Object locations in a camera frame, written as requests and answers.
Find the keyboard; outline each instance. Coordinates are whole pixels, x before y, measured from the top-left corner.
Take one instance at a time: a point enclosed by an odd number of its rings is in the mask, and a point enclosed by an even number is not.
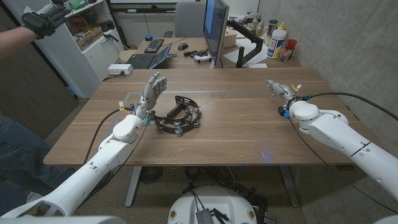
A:
[[[136,55],[135,58],[137,60],[137,63],[132,65],[132,68],[133,69],[148,69],[155,57],[156,57],[156,54]]]
[[[160,46],[163,44],[164,39],[153,39],[148,47],[145,49],[145,53],[156,53]]]

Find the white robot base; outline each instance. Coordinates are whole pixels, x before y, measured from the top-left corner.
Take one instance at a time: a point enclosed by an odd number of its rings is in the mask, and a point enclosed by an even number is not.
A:
[[[257,219],[251,204],[240,194],[220,186],[204,186],[193,189],[205,208],[214,208],[225,214],[229,221],[225,223],[256,224]],[[198,208],[202,210],[199,200]],[[197,224],[197,206],[195,197],[187,192],[174,202],[170,209],[168,224],[184,223]],[[219,223],[215,216],[211,217],[213,223]]]

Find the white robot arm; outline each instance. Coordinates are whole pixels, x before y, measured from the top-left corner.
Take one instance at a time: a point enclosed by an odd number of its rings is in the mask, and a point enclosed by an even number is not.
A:
[[[282,98],[283,109],[300,125],[300,131],[348,156],[368,176],[398,201],[398,159],[348,126],[338,111],[320,110],[302,101],[286,85],[267,80],[275,96]]]
[[[100,180],[109,171],[128,159],[139,141],[136,134],[141,129],[156,99],[166,89],[165,77],[156,80],[159,72],[153,75],[144,86],[136,114],[127,115],[115,125],[113,133],[100,145],[99,151],[64,183],[48,195],[15,208],[1,218],[17,218],[27,214],[37,216],[73,215],[79,205],[87,198]]]

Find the gray wall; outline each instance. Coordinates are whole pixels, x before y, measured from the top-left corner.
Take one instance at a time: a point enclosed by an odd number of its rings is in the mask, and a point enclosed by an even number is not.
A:
[[[357,94],[398,114],[397,1],[260,0],[259,12],[265,21],[285,22],[288,38],[298,41],[294,57],[318,71],[334,91]],[[398,121],[355,98],[342,98],[398,157]]]

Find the desk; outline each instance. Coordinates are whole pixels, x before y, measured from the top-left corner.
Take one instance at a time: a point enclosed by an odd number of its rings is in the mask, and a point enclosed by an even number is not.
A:
[[[162,63],[158,65],[156,68],[157,69],[165,69],[165,68],[208,68],[210,66],[210,63],[198,63],[196,62],[193,58],[191,57],[184,57],[184,52],[191,51],[191,50],[203,50],[207,48],[207,44],[205,41],[205,38],[193,38],[189,37],[186,39],[182,38],[165,38],[163,45],[167,45],[169,43],[172,43],[172,47],[170,49],[170,53],[177,53],[177,57],[173,58],[173,60],[170,63]],[[185,50],[178,50],[178,46],[181,43],[187,43],[189,47]],[[148,41],[143,41],[142,44],[138,47],[136,54],[144,54],[145,48],[148,46],[149,42]],[[238,50],[237,46],[234,47],[227,47],[224,48],[221,51],[221,55],[230,53],[234,50]],[[233,63],[232,61],[228,60],[224,56],[221,56],[221,61],[223,62],[224,68],[228,67],[236,67],[236,63]],[[299,62],[292,57],[289,59],[287,62],[281,62],[280,60],[277,59],[271,59],[267,58],[260,63],[266,63],[269,68],[291,68],[291,67],[299,67],[300,64]]]
[[[273,97],[265,83],[265,79],[272,79],[287,85],[302,84],[301,95],[332,91],[312,68],[135,70],[131,75],[107,80],[98,88],[44,162],[50,166],[81,165],[100,121],[119,107],[119,101],[124,101],[125,105],[136,104],[142,87],[155,72],[168,79],[167,91],[160,95],[154,108],[156,114],[165,116],[175,106],[174,96],[183,95],[202,107],[201,125],[182,137],[159,133],[154,123],[147,127],[126,162],[135,166],[126,205],[131,205],[141,166],[323,164],[296,135],[289,121],[277,113],[282,100]],[[375,141],[337,96],[314,98],[311,103],[319,108],[342,112],[351,127]],[[120,111],[104,123],[90,157],[104,137],[111,133],[111,127],[126,114]],[[348,158],[332,148],[311,136],[302,136],[327,163],[351,164]]]

